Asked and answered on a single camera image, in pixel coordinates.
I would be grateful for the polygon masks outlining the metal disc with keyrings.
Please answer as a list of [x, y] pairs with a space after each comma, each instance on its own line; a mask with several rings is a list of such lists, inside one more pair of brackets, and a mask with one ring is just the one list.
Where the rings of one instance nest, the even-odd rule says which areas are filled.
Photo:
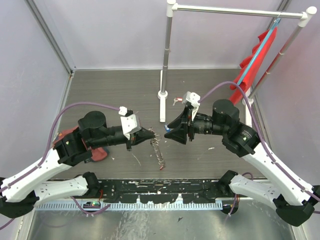
[[154, 131], [154, 138], [150, 140], [150, 145], [153, 148], [153, 151], [154, 151], [155, 157], [157, 159], [159, 168], [161, 165], [166, 165], [166, 162], [165, 162], [163, 155], [161, 153], [161, 150], [160, 150], [160, 135], [157, 134], [155, 131]]

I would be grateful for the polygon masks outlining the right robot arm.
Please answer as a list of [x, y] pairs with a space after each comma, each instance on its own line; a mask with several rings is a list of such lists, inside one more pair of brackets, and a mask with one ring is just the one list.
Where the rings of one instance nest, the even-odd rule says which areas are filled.
[[192, 104], [186, 102], [183, 112], [168, 124], [170, 131], [164, 137], [185, 145], [196, 134], [221, 136], [227, 150], [250, 163], [271, 183], [266, 186], [228, 170], [218, 181], [223, 196], [234, 194], [252, 198], [275, 210], [283, 221], [294, 227], [312, 216], [320, 187], [292, 172], [252, 127], [240, 121], [240, 111], [230, 100], [215, 101], [212, 115], [193, 112]]

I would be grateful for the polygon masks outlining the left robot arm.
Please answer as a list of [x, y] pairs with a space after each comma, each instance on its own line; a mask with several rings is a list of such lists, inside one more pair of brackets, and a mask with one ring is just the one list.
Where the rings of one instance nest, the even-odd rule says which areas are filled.
[[0, 179], [0, 213], [11, 219], [31, 212], [45, 202], [64, 197], [95, 198], [100, 183], [93, 172], [85, 172], [73, 179], [48, 183], [55, 175], [69, 170], [93, 156], [93, 150], [125, 145], [127, 150], [154, 134], [140, 125], [134, 113], [120, 118], [119, 126], [107, 127], [100, 111], [91, 111], [78, 120], [78, 126], [54, 143], [45, 156], [9, 178]]

